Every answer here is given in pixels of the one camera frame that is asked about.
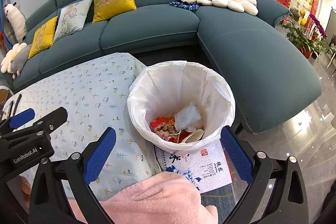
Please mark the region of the white daisy pillow left end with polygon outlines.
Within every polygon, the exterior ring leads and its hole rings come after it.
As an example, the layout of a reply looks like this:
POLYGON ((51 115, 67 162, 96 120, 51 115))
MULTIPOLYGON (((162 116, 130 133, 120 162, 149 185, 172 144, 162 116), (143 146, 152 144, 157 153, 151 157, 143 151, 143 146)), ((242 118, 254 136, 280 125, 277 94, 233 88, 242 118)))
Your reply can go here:
POLYGON ((25 47, 27 47, 27 44, 25 42, 14 44, 13 48, 7 52, 7 54, 1 61, 1 73, 11 73, 10 65, 14 57, 25 47))

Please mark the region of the pink fleece blanket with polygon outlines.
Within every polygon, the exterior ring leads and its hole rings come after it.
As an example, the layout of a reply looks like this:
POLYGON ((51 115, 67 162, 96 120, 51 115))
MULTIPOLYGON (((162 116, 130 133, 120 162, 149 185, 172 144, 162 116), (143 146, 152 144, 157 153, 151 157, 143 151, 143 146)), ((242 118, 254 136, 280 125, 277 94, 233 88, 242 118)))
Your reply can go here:
POLYGON ((161 172, 128 186, 100 205, 114 223, 218 223, 214 205, 203 206, 184 176, 161 172))

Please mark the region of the grey plush mouse toy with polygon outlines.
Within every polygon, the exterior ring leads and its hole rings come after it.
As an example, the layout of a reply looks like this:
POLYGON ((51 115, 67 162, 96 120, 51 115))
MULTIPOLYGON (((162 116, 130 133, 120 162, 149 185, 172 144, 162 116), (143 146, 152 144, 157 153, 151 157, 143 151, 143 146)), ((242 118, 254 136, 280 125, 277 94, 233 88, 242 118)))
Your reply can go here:
POLYGON ((11 74, 13 80, 21 74, 25 63, 28 60, 31 46, 31 44, 28 44, 24 48, 22 48, 11 62, 11 74))

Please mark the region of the yellow cushion left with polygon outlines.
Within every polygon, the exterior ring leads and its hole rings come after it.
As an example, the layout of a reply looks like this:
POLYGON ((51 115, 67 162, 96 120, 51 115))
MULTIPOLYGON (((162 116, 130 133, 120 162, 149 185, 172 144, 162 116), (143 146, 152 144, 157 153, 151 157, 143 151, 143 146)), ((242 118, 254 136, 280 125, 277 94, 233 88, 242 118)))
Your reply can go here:
POLYGON ((53 45, 57 20, 55 16, 35 31, 28 59, 53 45))

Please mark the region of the white cloth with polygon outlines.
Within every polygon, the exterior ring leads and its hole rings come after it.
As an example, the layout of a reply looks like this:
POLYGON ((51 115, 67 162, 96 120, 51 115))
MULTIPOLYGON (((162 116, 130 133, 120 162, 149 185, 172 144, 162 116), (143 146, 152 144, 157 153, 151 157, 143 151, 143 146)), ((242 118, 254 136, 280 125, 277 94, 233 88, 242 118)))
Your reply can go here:
POLYGON ((182 138, 182 143, 192 143, 201 140, 205 133, 202 119, 187 126, 184 132, 186 136, 182 138))

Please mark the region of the potted plant with flowers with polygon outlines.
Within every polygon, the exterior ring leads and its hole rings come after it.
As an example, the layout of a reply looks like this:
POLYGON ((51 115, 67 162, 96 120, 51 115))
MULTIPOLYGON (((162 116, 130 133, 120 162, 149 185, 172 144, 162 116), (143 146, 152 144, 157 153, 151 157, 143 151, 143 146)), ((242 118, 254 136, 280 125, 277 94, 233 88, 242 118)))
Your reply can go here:
POLYGON ((317 57, 326 51, 326 31, 317 17, 305 9, 290 8, 290 14, 280 22, 286 38, 303 54, 306 59, 317 57))

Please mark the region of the black remote with buttons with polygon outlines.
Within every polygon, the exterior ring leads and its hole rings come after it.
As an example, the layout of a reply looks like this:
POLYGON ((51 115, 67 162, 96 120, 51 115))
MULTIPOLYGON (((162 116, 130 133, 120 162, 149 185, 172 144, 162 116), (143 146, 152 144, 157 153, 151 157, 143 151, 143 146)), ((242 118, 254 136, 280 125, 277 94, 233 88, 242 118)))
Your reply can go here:
POLYGON ((9 109, 7 111, 7 119, 9 119, 11 117, 11 112, 12 112, 12 109, 13 109, 13 105, 14 105, 14 101, 11 101, 10 104, 9 104, 9 109))

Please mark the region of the slim black remote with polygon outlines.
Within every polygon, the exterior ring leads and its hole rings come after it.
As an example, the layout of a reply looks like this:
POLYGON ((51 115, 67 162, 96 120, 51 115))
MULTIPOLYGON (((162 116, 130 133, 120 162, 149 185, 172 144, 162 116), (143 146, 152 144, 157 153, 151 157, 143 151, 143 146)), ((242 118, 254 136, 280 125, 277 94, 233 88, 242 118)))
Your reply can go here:
POLYGON ((17 113, 17 108, 18 108, 18 105, 19 105, 19 102, 20 102, 21 98, 22 98, 22 94, 19 94, 18 98, 15 102, 15 106, 14 106, 14 110, 13 110, 13 116, 15 116, 15 114, 17 113))

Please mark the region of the light blue embroidered cushion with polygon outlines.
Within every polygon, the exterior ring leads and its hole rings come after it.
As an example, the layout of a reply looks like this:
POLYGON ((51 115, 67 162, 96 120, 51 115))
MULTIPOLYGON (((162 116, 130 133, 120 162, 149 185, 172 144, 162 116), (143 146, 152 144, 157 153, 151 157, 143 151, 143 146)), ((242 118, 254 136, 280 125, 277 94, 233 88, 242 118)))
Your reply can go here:
POLYGON ((92 0, 82 0, 61 9, 54 42, 83 29, 91 3, 92 0))

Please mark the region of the orange snack bag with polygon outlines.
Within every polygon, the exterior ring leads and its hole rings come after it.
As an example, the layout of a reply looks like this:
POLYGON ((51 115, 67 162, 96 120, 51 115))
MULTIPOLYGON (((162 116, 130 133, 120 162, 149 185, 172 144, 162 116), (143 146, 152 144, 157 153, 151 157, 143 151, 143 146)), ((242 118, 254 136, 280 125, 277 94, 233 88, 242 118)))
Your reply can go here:
POLYGON ((161 139, 172 143, 182 143, 191 134, 186 130, 179 131, 175 128, 175 116, 157 117, 150 122, 149 126, 151 131, 161 139))

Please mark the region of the teal sectional sofa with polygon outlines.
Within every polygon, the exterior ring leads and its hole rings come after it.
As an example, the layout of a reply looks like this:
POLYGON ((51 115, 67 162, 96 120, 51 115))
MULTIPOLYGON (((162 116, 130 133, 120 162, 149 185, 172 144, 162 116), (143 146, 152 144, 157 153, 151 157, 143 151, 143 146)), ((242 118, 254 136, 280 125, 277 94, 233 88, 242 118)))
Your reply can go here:
MULTIPOLYGON (((26 42, 63 7, 80 0, 48 0, 26 22, 26 42)), ((135 0, 136 10, 95 23, 89 12, 81 31, 61 38, 26 63, 13 79, 1 84, 20 91, 74 65, 115 52, 154 61, 155 51, 175 47, 185 55, 203 53, 230 85, 238 111, 253 133, 268 131, 312 104, 322 92, 314 68, 276 30, 289 10, 274 0, 256 0, 258 14, 202 6, 188 11, 170 5, 176 0, 135 0)))

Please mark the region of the blue white printed box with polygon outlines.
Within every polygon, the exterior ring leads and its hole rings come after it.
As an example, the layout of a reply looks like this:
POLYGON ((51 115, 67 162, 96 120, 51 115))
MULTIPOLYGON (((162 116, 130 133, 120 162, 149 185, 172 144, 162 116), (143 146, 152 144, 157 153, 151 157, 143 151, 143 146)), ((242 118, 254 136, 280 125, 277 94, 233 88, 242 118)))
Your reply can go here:
POLYGON ((155 149, 163 171, 185 176, 200 193, 206 193, 232 183, 228 162, 219 140, 195 154, 175 155, 155 149))

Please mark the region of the white lined trash bin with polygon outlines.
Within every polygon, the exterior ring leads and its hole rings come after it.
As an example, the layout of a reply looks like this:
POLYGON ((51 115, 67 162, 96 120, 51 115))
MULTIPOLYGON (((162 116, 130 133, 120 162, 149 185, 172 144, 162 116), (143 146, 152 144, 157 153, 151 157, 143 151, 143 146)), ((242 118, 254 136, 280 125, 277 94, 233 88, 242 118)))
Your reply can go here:
POLYGON ((167 61, 145 68, 130 87, 127 98, 130 120, 139 134, 166 152, 197 153, 221 137, 235 120, 236 103, 226 80, 198 63, 167 61), (153 133, 150 122, 169 117, 191 103, 198 105, 203 138, 192 143, 172 143, 153 133))

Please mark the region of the blue beaded scrunchie on sofa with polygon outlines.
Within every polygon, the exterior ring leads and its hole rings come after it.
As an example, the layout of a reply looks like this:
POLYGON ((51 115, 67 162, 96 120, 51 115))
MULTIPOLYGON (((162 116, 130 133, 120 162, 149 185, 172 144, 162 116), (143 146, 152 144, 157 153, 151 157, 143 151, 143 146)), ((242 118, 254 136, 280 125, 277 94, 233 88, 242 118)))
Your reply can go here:
POLYGON ((173 7, 176 7, 176 8, 192 11, 192 12, 197 11, 198 8, 199 8, 198 4, 182 3, 182 2, 178 2, 178 1, 171 1, 171 2, 169 2, 169 5, 171 5, 173 7))

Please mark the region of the grey plush cloth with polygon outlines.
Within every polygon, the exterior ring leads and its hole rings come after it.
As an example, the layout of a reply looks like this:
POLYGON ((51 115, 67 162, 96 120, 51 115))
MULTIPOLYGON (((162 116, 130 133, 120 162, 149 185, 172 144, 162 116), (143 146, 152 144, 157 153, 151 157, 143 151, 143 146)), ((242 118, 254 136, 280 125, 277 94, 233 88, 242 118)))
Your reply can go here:
POLYGON ((199 112, 198 104, 194 102, 175 114, 174 118, 175 129, 177 131, 182 131, 188 128, 201 129, 203 126, 203 120, 199 112))

